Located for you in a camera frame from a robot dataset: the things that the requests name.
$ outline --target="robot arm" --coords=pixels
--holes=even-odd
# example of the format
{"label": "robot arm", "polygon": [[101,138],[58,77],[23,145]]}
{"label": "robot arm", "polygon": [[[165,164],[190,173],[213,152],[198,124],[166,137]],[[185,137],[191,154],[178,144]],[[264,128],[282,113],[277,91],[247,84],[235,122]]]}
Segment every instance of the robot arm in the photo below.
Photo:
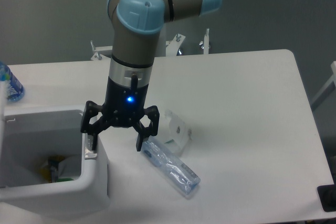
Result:
{"label": "robot arm", "polygon": [[[138,132],[137,151],[150,135],[157,135],[159,111],[156,106],[144,109],[154,54],[164,22],[203,15],[217,10],[222,0],[108,0],[108,15],[115,35],[105,102],[102,106],[86,103],[81,132],[93,136],[110,126],[134,127]],[[89,121],[101,112],[94,124]],[[140,119],[151,120],[144,127]]]}

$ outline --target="water bottle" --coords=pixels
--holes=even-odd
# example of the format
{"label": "water bottle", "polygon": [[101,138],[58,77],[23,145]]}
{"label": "water bottle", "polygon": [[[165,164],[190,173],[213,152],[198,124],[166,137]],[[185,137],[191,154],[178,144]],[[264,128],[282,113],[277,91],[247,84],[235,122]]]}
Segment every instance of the water bottle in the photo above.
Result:
{"label": "water bottle", "polygon": [[0,61],[0,81],[7,84],[7,100],[17,102],[25,95],[25,89],[9,67]]}
{"label": "water bottle", "polygon": [[201,179],[177,156],[171,153],[155,137],[142,144],[141,151],[178,189],[189,195],[201,182]]}

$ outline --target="silver metal band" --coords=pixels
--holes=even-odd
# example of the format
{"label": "silver metal band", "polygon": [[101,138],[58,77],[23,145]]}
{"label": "silver metal band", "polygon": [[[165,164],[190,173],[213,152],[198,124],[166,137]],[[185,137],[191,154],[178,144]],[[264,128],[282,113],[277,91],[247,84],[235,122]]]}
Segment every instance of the silver metal band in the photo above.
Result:
{"label": "silver metal band", "polygon": [[152,66],[149,68],[130,68],[117,63],[111,58],[109,77],[116,84],[129,88],[131,86],[131,77],[133,73],[138,76],[138,88],[144,87],[149,83]]}

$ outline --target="green object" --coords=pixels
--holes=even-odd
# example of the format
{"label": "green object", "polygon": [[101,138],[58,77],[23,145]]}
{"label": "green object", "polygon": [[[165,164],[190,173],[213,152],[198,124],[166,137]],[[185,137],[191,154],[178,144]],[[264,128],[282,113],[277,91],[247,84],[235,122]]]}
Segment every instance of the green object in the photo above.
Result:
{"label": "green object", "polygon": [[73,181],[72,178],[59,178],[56,182],[65,182],[65,181]]}

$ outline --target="blue led light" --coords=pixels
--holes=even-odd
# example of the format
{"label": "blue led light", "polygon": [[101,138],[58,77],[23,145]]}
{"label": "blue led light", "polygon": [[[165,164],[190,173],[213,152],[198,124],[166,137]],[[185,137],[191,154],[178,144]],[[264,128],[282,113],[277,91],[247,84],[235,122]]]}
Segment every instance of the blue led light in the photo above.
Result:
{"label": "blue led light", "polygon": [[127,101],[130,102],[130,103],[134,102],[134,98],[133,97],[127,97]]}

